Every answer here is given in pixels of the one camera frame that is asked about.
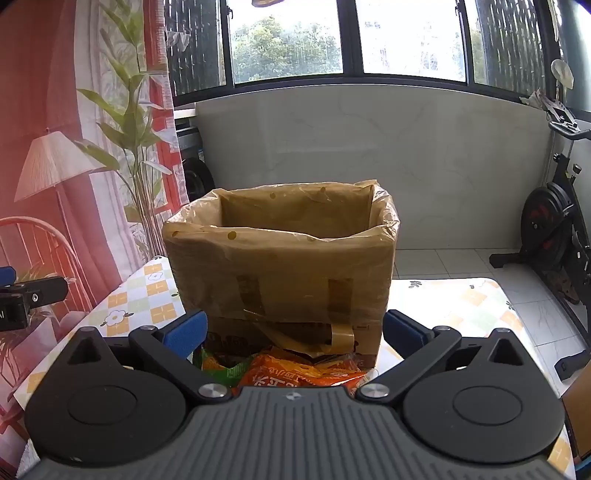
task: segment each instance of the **metal screw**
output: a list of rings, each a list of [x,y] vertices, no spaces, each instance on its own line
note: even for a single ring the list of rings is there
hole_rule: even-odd
[[[223,398],[228,394],[228,388],[219,383],[206,383],[199,387],[199,395],[206,398]]]
[[[364,397],[384,398],[390,393],[390,389],[381,383],[368,383],[359,390]]]
[[[287,400],[299,400],[301,398],[301,394],[298,392],[290,392],[285,397]]]

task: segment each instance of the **tree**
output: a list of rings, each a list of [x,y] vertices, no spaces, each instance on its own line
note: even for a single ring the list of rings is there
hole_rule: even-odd
[[[470,38],[472,40],[472,61],[474,63],[474,80],[477,83],[486,84],[486,64],[484,51],[482,48],[482,34],[480,30],[470,29]]]
[[[241,83],[342,72],[342,58],[335,37],[321,25],[286,30],[270,16],[232,34],[232,67]]]

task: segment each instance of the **white wall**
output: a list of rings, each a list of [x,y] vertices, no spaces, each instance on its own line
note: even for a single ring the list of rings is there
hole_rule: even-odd
[[[399,248],[517,247],[548,149],[543,112],[424,87],[266,90],[196,111],[217,186],[377,179],[401,218]]]

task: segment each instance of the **cloth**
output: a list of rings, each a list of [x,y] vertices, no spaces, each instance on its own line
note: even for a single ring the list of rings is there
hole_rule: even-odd
[[[17,478],[23,477],[25,473],[39,463],[39,460],[33,442],[28,440],[25,451],[22,453],[21,462],[18,464]]]
[[[550,381],[550,375],[545,370],[527,330],[494,280],[393,280],[388,300],[388,310],[391,309],[401,311],[428,328],[449,325],[464,336],[483,337],[494,328],[510,328]],[[182,314],[183,305],[178,297],[168,259],[159,257],[148,262],[101,302],[80,322],[78,328],[94,325],[104,336],[121,336],[141,325],[154,324],[161,327]],[[51,363],[72,336],[73,332],[61,341],[17,390],[15,398],[23,408]],[[401,361],[402,357],[382,337],[375,367],[378,373],[384,373]],[[575,479],[565,429],[549,461],[568,478]]]
[[[166,32],[166,46],[172,47],[176,45],[180,51],[185,51],[187,49],[187,45],[191,40],[191,35],[188,33],[183,32]]]

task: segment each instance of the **exercise bike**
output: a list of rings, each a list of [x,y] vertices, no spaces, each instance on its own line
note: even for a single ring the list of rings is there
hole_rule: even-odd
[[[570,140],[568,155],[558,153],[558,164],[552,181],[538,187],[527,197],[521,213],[521,250],[514,254],[491,255],[494,268],[508,263],[528,264],[556,297],[581,334],[587,349],[561,358],[556,373],[561,381],[571,377],[591,359],[591,336],[569,303],[582,302],[587,308],[587,325],[591,318],[591,247],[583,214],[574,191],[574,181],[581,167],[573,164],[568,172],[570,154],[576,140],[591,140],[591,129],[580,130],[575,118],[557,100],[540,97],[547,111],[551,130]]]

